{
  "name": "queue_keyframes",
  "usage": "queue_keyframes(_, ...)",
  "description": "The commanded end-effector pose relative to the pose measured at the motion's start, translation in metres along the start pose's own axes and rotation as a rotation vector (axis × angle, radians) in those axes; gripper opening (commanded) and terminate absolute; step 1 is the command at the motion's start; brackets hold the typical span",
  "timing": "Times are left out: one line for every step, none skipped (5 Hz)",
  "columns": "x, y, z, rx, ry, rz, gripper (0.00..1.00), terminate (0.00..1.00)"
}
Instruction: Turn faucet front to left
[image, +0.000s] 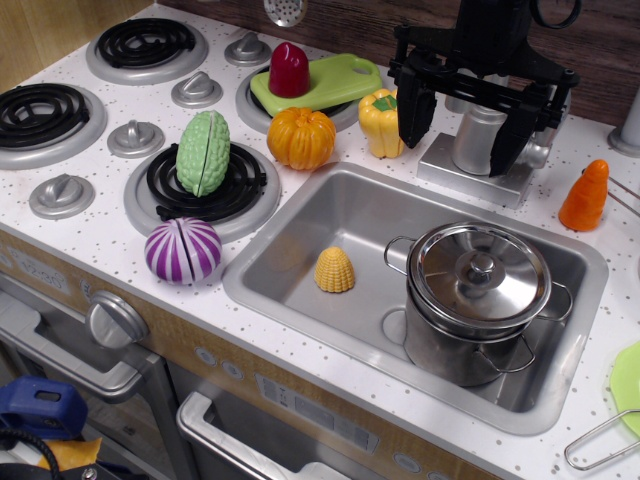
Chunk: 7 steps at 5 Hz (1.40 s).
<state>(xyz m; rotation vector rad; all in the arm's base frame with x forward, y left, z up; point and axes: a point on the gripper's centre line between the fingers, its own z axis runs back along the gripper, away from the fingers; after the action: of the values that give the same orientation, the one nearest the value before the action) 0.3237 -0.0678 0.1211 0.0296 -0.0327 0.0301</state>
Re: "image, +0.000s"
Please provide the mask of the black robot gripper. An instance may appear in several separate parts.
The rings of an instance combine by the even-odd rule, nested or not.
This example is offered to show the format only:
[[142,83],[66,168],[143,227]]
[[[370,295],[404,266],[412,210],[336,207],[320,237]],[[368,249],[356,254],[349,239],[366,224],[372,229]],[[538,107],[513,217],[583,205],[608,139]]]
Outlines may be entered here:
[[397,87],[400,138],[414,148],[428,132],[443,93],[507,115],[490,153],[490,177],[506,174],[531,136],[561,123],[573,70],[528,42],[542,16],[535,1],[463,1],[454,27],[395,27],[389,74]]

